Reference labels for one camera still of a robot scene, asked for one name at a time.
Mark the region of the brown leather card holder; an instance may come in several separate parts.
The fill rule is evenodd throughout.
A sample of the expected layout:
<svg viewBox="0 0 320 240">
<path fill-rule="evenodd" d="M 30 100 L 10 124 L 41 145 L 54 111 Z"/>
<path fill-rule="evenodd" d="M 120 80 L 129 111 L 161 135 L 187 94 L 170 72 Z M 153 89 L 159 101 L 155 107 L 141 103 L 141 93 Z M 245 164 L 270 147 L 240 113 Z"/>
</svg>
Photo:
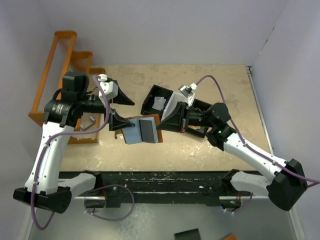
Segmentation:
<svg viewBox="0 0 320 240">
<path fill-rule="evenodd" d="M 160 124 L 158 114 L 129 117 L 124 120 L 126 126 L 115 130 L 115 139 L 118 135 L 122 135 L 127 145 L 163 142 L 162 131 L 157 129 L 157 125 Z"/>
</svg>

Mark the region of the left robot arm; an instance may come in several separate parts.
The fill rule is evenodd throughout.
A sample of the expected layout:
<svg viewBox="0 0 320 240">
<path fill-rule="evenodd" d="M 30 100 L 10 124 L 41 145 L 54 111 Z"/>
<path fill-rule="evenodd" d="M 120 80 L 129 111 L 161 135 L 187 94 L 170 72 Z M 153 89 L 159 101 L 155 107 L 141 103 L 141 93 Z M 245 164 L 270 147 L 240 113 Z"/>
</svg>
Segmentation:
<svg viewBox="0 0 320 240">
<path fill-rule="evenodd" d="M 79 175 L 59 182 L 59 174 L 69 139 L 81 135 L 75 131 L 77 121 L 84 113 L 104 114 L 104 123 L 86 135 L 102 130 L 115 114 L 110 101 L 124 94 L 115 80 L 106 74 L 94 75 L 99 94 L 87 91 L 89 77 L 84 72 L 69 71 L 62 77 L 62 87 L 44 107 L 42 136 L 32 171 L 24 186 L 14 190 L 13 198 L 36 209 L 64 213 L 71 200 L 88 192 L 98 196 L 103 191 L 102 175 L 85 170 Z"/>
</svg>

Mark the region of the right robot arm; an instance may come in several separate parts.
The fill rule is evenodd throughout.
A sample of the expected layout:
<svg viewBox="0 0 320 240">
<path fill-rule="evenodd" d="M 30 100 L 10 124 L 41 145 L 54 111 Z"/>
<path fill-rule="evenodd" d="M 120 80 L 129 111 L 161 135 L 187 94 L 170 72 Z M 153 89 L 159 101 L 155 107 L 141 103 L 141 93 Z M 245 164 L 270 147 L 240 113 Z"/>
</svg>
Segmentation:
<svg viewBox="0 0 320 240">
<path fill-rule="evenodd" d="M 215 103 L 203 111 L 178 102 L 173 112 L 157 125 L 157 129 L 183 133 L 188 126 L 210 128 L 205 135 L 212 146 L 243 160 L 259 173 L 231 170 L 222 179 L 223 192 L 228 196 L 237 192 L 265 196 L 281 210 L 291 210 L 308 188 L 301 163 L 294 158 L 287 161 L 276 157 L 250 143 L 237 129 L 228 125 L 230 120 L 224 103 Z"/>
</svg>

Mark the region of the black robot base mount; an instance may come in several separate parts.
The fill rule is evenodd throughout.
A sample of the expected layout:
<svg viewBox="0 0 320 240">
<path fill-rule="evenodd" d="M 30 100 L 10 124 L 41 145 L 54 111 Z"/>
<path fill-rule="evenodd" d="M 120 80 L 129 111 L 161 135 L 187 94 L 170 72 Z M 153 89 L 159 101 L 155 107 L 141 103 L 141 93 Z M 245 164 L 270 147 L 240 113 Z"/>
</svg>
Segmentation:
<svg viewBox="0 0 320 240">
<path fill-rule="evenodd" d="M 121 204 L 201 204 L 236 210 L 248 192 L 226 188 L 226 171 L 103 171 L 99 187 L 106 190 L 86 191 L 85 200 L 106 201 L 106 207 Z"/>
</svg>

